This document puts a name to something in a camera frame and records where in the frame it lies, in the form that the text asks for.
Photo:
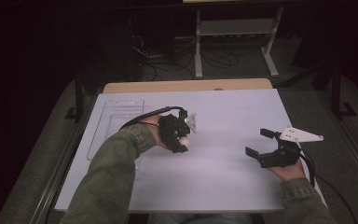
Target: green sleeve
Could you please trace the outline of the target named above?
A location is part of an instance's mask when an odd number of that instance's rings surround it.
[[[108,138],[95,154],[61,223],[124,223],[129,208],[134,161],[156,144],[144,124]]]
[[[337,224],[308,179],[285,181],[281,187],[288,224]]]

